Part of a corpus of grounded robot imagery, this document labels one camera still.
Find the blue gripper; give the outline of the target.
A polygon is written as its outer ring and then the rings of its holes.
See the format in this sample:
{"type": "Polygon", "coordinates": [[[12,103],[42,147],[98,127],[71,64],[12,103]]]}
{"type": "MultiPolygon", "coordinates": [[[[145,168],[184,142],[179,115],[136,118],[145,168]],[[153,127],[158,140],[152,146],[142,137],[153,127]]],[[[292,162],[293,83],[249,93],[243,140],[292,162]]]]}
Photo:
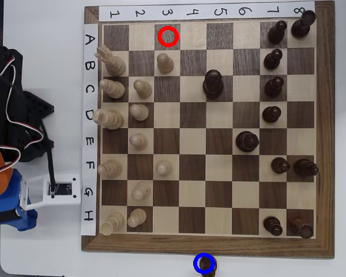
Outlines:
{"type": "Polygon", "coordinates": [[[0,224],[26,231],[36,227],[37,212],[34,209],[24,211],[20,206],[21,181],[21,174],[14,169],[7,190],[0,195],[0,224]]]}

